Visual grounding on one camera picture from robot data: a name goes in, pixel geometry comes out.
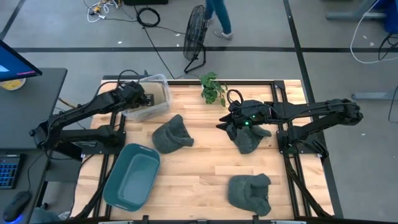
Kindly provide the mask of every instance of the white cable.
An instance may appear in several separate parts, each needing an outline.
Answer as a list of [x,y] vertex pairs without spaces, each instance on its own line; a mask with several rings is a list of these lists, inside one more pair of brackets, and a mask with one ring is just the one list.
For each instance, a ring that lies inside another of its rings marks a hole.
[[[88,21],[88,22],[94,23],[94,22],[97,22],[97,21],[99,21],[99,20],[101,19],[100,17],[98,17],[98,19],[96,19],[96,20],[93,20],[93,21],[90,20],[90,11],[91,11],[91,9],[92,9],[93,7],[95,7],[95,6],[99,5],[99,4],[101,4],[101,2],[102,2],[102,0],[101,0],[99,3],[96,3],[96,4],[90,6],[90,7],[87,9],[87,21]],[[105,4],[100,8],[100,10],[103,8],[103,9],[104,9],[104,12],[108,14],[108,13],[109,13],[109,7],[108,7],[108,6],[113,6],[113,5],[114,5],[114,4],[111,3],[111,2],[107,2],[107,3],[105,3]]]
[[354,40],[355,40],[356,32],[358,31],[359,25],[361,24],[362,20],[365,18],[365,15],[366,15],[368,12],[370,12],[370,11],[374,8],[374,6],[375,6],[379,1],[380,1],[380,0],[377,0],[377,1],[373,4],[373,6],[372,6],[367,12],[365,12],[365,13],[362,15],[361,20],[359,20],[359,23],[358,23],[358,25],[356,26],[356,29],[355,29],[355,32],[354,32],[354,36],[353,36],[353,39],[352,39],[352,41],[351,41],[351,45],[349,46],[349,49],[350,49],[350,51],[351,51],[351,54],[353,55],[353,57],[355,58],[355,60],[357,60],[358,62],[361,62],[361,63],[363,63],[363,64],[372,64],[372,63],[379,63],[379,62],[383,62],[383,61],[391,61],[391,60],[398,59],[398,57],[395,57],[395,58],[377,60],[377,61],[374,61],[374,62],[363,62],[363,61],[361,61],[360,59],[358,59],[358,58],[355,56],[354,52],[353,52],[353,43],[354,43]]

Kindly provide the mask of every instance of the wooden table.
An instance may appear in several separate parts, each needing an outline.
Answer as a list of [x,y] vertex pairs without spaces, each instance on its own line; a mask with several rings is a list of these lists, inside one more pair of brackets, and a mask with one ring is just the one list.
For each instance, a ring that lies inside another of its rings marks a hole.
[[[285,85],[289,102],[306,103],[299,80],[286,80]],[[101,91],[114,87],[111,83],[105,85]],[[229,86],[229,89],[233,88],[238,89],[245,100],[272,101],[269,86]],[[170,89],[173,96],[171,113],[143,123],[127,121],[126,144],[138,143],[154,148],[151,141],[152,133],[176,114],[184,118],[187,130],[195,143],[193,147],[162,154],[159,175],[145,206],[134,213],[113,208],[111,219],[141,220],[143,215],[148,215],[150,220],[251,220],[254,213],[235,208],[228,203],[228,180],[232,175],[262,173],[272,182],[269,186],[269,203],[272,210],[261,219],[293,219],[284,160],[279,153],[276,140],[277,126],[262,125],[270,130],[273,136],[264,138],[253,153],[241,155],[226,132],[215,128],[215,125],[220,123],[218,119],[228,114],[226,108],[219,103],[206,105],[200,97],[199,85],[171,85]],[[110,114],[96,115],[91,128],[109,124],[109,119]],[[308,118],[296,119],[294,125],[301,126],[309,121]],[[300,158],[307,188],[318,203],[333,214],[320,159],[314,154],[302,154]],[[94,156],[82,167],[72,216],[82,210],[97,189],[102,160],[103,156]],[[296,193],[300,214],[304,215],[299,190],[296,189]]]

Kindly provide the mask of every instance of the gray fabric cloth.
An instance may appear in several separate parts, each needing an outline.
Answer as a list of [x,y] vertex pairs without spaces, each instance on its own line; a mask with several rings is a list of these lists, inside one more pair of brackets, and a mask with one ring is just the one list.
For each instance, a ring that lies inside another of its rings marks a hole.
[[238,129],[238,135],[234,140],[241,154],[249,154],[257,149],[263,137],[271,137],[270,131],[260,128],[259,126],[243,127]]
[[161,153],[171,153],[184,146],[193,146],[193,139],[188,134],[181,115],[175,115],[152,135],[152,142]]
[[269,178],[264,174],[237,175],[229,180],[228,201],[231,205],[265,216],[271,211],[268,203]]

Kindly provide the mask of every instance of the monitor screen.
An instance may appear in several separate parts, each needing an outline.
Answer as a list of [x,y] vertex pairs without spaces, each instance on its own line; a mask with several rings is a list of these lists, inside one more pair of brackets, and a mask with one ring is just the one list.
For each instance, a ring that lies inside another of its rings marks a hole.
[[0,40],[0,82],[41,74],[39,69]]

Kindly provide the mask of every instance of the computer mouse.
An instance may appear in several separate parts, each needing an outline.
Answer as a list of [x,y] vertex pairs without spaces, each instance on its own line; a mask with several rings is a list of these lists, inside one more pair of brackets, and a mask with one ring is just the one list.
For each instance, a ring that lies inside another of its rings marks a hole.
[[26,205],[30,200],[30,193],[23,191],[18,192],[11,200],[11,203],[7,205],[4,213],[2,214],[2,218],[6,222],[15,221],[19,215],[24,211]]

